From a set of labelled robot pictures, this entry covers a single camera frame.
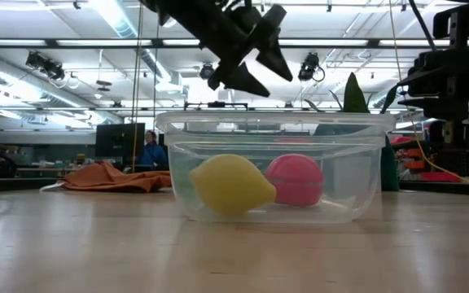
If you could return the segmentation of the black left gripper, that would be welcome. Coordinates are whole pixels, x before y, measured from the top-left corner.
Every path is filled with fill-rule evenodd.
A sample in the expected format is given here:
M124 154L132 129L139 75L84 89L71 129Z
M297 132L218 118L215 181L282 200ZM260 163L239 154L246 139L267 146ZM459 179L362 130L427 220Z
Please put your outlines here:
M160 25L176 20L199 40L199 48L213 52L219 62L208 86L220 85L261 97L270 92L249 71L244 57L255 47L256 60L286 81L293 76L279 45L280 25L287 12L273 5L263 16L252 0L140 0L158 15ZM256 45L251 34L256 29Z

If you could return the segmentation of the red round toy fruit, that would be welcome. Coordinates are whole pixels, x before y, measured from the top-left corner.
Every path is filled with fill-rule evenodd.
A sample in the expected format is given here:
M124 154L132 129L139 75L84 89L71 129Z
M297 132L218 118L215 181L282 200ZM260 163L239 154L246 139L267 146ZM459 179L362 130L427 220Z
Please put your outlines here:
M322 195L323 172L316 161L302 154L286 154L274 159L265 176L276 189L275 203L309 207Z

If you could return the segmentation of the yellow toy lemon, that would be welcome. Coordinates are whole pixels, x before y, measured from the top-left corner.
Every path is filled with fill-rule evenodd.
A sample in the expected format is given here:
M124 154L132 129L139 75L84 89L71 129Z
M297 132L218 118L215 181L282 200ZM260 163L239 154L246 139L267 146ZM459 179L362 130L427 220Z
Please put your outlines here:
M240 155L210 157L191 170L190 181L203 204L225 217L273 203L277 194L261 171Z

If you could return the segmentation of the clear plastic tupperware container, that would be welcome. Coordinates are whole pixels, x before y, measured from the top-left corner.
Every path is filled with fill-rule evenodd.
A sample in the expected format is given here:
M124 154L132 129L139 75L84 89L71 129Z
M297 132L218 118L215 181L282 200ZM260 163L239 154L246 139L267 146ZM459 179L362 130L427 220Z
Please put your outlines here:
M240 155L265 176L270 163L279 156L302 154L318 163L324 181L379 184L385 141L313 136L310 127L297 124L303 113L308 112L166 112L156 117L156 127L165 136L172 181L191 182L191 170L215 155ZM326 224L358 218L375 193L333 198L322 192L320 200L309 207L273 202L231 217L207 208L195 189L190 194L174 195L184 214L195 221Z

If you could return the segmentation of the black bar fixture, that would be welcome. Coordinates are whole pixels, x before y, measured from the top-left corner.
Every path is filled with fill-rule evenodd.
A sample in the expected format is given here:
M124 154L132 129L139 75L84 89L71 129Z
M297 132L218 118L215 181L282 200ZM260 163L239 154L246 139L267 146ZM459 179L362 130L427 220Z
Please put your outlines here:
M226 103L220 101L207 102L207 103L189 103L185 102L183 110L187 111L202 111L203 109L233 109L233 110L242 110L248 111L249 106L246 103Z

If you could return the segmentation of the red plastic tray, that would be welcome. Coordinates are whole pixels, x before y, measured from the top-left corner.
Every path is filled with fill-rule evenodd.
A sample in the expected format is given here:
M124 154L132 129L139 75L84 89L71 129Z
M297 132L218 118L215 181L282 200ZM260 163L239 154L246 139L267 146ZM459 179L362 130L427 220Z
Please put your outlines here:
M449 173L442 172L425 172L421 173L422 181L432 182L460 182L461 179Z

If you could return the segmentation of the green leafy plant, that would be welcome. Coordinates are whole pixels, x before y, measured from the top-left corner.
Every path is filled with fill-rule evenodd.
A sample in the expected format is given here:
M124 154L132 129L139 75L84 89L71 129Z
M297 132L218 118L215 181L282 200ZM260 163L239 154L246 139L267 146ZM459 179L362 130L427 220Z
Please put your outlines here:
M344 104L338 112L320 112L310 100L307 100L307 104L315 112L303 113L297 124L310 127L316 137L368 138L384 144L387 132L394 125L393 118L388 119L385 110L380 110L377 114L370 111L354 73L348 76L344 88Z

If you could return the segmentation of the green potted plant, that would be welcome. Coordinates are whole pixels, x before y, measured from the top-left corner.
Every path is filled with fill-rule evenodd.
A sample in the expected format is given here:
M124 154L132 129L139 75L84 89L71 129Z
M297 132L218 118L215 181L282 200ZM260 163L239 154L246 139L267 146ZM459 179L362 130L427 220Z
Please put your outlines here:
M388 137L381 150L380 175L382 191L399 191L395 153Z

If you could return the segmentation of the person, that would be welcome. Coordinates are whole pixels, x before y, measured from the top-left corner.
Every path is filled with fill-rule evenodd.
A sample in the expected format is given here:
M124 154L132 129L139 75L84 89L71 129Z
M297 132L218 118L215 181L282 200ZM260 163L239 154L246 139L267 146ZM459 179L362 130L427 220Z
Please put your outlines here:
M146 131L143 153L136 158L135 163L153 170L167 170L169 168L167 155L156 139L157 136L154 131Z

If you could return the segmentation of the black background monitor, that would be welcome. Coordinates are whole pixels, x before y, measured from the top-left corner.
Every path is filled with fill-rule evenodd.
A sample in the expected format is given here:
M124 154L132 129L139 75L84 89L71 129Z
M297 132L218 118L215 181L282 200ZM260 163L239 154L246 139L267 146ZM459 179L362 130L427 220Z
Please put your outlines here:
M98 125L95 137L97 157L133 158L144 153L145 124Z

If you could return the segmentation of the overhead LED light bar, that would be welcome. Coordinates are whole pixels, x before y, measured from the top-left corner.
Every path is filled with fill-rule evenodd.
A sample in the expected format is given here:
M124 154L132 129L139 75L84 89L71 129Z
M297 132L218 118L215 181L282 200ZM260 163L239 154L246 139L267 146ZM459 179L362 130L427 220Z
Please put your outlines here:
M425 49L429 47L426 40L420 38L394 39L360 39L360 38L281 38L278 44L285 49ZM199 47L199 40L193 38L74 38L74 39L31 39L0 38L0 49L45 48L45 49L133 49L136 46L155 48L191 49Z

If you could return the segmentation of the orange cloth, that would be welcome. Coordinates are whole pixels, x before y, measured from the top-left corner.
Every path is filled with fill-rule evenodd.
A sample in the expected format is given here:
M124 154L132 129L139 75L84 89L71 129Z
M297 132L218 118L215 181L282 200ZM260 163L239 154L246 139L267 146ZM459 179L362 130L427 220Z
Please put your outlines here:
M123 173L111 163L93 163L65 175L40 191L65 189L94 192L153 193L172 186L169 171Z

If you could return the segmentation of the black aluminium table frame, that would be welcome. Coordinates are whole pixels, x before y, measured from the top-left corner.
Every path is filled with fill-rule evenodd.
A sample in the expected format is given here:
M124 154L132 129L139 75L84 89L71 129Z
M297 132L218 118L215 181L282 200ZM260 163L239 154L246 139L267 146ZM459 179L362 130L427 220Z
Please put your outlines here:
M55 184L60 178L0 178L0 191L38 189L43 186ZM178 195L190 194L194 191L188 180L172 181L173 192ZM403 190L416 190L436 193L450 193L469 195L469 184L450 182L405 181L400 184ZM350 196L374 194L380 190L380 185L367 182L345 183L326 179L322 191L333 198L346 198Z

